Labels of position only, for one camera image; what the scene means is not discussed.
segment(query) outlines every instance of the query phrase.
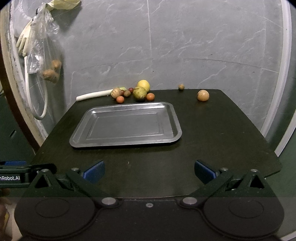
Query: rubber glove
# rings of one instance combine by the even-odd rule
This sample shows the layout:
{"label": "rubber glove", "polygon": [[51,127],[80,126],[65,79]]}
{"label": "rubber glove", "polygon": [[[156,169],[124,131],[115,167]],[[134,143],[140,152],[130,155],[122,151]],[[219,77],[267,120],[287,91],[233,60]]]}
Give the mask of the rubber glove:
{"label": "rubber glove", "polygon": [[17,40],[17,48],[19,47],[19,55],[23,55],[23,57],[27,56],[28,53],[28,43],[29,43],[29,35],[31,31],[32,20],[28,22],[22,33],[20,34],[19,39]]}
{"label": "rubber glove", "polygon": [[[76,7],[80,3],[80,0],[52,0],[50,3],[47,3],[46,9],[52,11],[53,9],[65,9],[70,10]],[[28,44],[29,44],[29,35],[31,31],[31,24],[30,21],[17,41],[17,48],[19,47],[19,55],[22,53],[23,57],[27,56],[28,54]]]}
{"label": "rubber glove", "polygon": [[46,7],[49,11],[53,9],[65,9],[70,10],[76,7],[80,3],[80,0],[52,0]]}

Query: tray rim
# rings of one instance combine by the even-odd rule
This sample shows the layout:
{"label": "tray rim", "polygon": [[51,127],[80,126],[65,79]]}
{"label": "tray rim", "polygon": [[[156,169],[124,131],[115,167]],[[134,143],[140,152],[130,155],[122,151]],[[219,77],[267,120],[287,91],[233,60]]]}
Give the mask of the tray rim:
{"label": "tray rim", "polygon": [[[163,139],[163,141],[160,142],[151,142],[151,141],[141,141],[140,143],[130,143],[130,144],[117,144],[117,145],[92,145],[92,144],[76,144],[73,141],[74,135],[76,134],[79,126],[81,125],[82,121],[84,120],[85,116],[87,115],[88,112],[90,112],[93,109],[96,108],[104,108],[104,107],[113,107],[113,106],[124,106],[124,105],[144,105],[144,104],[166,104],[170,107],[170,110],[172,112],[172,117],[174,119],[175,125],[176,125],[176,129],[177,129],[177,135],[174,136],[173,138],[170,139]],[[74,148],[87,148],[87,147],[117,147],[117,146],[133,146],[133,145],[144,145],[144,144],[163,144],[163,143],[172,143],[175,142],[177,140],[180,139],[182,135],[182,129],[177,117],[177,114],[175,112],[174,106],[171,103],[168,102],[145,102],[145,103],[129,103],[129,104],[115,104],[115,105],[103,105],[103,106],[96,106],[96,107],[92,107],[89,110],[87,110],[84,115],[82,116],[82,118],[80,119],[78,125],[76,126],[74,132],[72,133],[69,143],[72,147]]]}

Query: clear plastic bag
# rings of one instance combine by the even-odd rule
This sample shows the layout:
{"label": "clear plastic bag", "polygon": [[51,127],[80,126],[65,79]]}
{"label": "clear plastic bag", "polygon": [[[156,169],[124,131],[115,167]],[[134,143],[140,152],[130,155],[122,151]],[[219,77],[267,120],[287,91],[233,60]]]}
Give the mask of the clear plastic bag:
{"label": "clear plastic bag", "polygon": [[30,22],[32,18],[28,15],[28,3],[24,0],[19,0],[12,14],[12,23],[14,36],[19,37],[22,30]]}
{"label": "clear plastic bag", "polygon": [[28,42],[27,68],[29,74],[39,73],[42,79],[57,83],[61,70],[61,53],[57,44],[59,26],[42,4],[33,18]]}

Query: blue gripper pad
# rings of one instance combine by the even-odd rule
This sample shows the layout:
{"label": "blue gripper pad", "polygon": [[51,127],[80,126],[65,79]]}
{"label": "blue gripper pad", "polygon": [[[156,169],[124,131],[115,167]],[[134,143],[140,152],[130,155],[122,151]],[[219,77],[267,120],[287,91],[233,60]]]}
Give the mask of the blue gripper pad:
{"label": "blue gripper pad", "polygon": [[202,164],[199,160],[194,163],[194,173],[203,184],[207,184],[217,177],[215,171]]}
{"label": "blue gripper pad", "polygon": [[100,161],[85,172],[83,172],[83,178],[94,184],[98,182],[105,174],[105,163]]}
{"label": "blue gripper pad", "polygon": [[27,166],[27,162],[26,161],[2,161],[0,162],[0,165],[25,167]]}

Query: black table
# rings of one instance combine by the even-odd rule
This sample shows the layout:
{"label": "black table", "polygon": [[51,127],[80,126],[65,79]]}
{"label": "black table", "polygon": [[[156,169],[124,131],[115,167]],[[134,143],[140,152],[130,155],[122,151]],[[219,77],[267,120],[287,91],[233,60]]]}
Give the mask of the black table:
{"label": "black table", "polygon": [[[270,176],[281,169],[275,153],[247,116],[220,90],[196,100],[198,90],[153,91],[155,101],[173,104],[182,136],[168,145],[74,149],[69,139],[84,113],[92,107],[116,104],[110,96],[76,102],[52,130],[32,164],[54,163],[58,173],[86,168],[102,159],[105,176],[98,187],[114,197],[186,195],[203,184],[194,175],[201,159],[239,175],[252,168]],[[134,103],[133,97],[125,100]]]}

